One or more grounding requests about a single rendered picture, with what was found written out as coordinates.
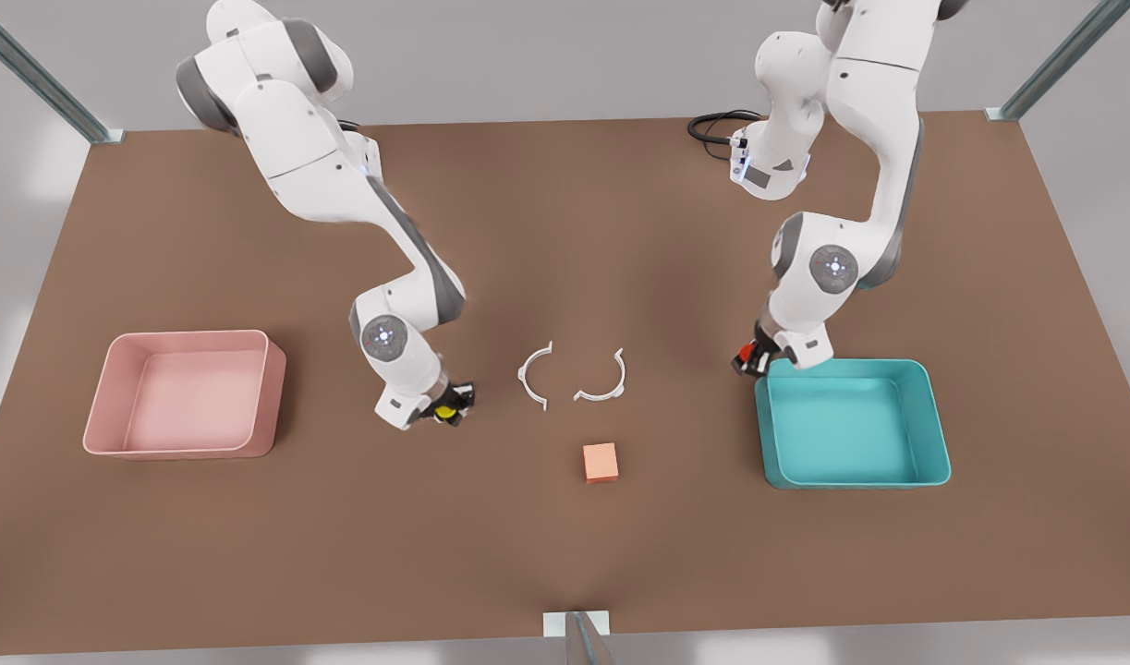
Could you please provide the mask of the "pink storage box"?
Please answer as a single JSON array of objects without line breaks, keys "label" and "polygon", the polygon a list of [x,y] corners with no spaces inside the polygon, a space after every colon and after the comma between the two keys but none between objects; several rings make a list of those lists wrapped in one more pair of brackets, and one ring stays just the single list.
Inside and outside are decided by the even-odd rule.
[{"label": "pink storage box", "polygon": [[82,450],[127,460],[261,457],[273,447],[285,374],[285,353],[261,330],[120,335]]}]

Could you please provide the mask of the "blue storage box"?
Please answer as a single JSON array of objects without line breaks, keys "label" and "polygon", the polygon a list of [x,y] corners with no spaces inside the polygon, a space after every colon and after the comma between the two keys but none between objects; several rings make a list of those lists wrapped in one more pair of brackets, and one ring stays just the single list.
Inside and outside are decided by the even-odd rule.
[{"label": "blue storage box", "polygon": [[780,490],[911,490],[951,480],[930,375],[915,359],[777,359],[754,385],[764,473]]}]

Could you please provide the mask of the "orange cube block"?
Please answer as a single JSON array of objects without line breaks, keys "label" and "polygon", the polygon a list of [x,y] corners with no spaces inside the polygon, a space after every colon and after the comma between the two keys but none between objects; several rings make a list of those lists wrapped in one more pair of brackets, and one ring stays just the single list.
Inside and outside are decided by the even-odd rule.
[{"label": "orange cube block", "polygon": [[619,480],[618,454],[612,441],[582,447],[586,484]]}]

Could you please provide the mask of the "silver frame post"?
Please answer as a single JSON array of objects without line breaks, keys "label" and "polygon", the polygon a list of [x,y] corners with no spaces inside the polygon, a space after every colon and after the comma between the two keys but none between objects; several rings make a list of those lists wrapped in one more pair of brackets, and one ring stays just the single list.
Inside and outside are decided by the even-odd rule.
[{"label": "silver frame post", "polygon": [[1017,123],[1054,88],[1054,85],[1088,54],[1118,21],[1130,11],[1130,0],[1098,0],[1070,34],[1012,92],[1001,105],[984,109],[988,122]]},{"label": "silver frame post", "polygon": [[125,131],[106,127],[73,93],[59,83],[46,68],[24,49],[14,35],[0,25],[0,63],[37,94],[58,116],[90,144],[122,142]]},{"label": "silver frame post", "polygon": [[542,614],[544,638],[562,638],[565,665],[618,665],[606,638],[609,611],[551,611]]}]

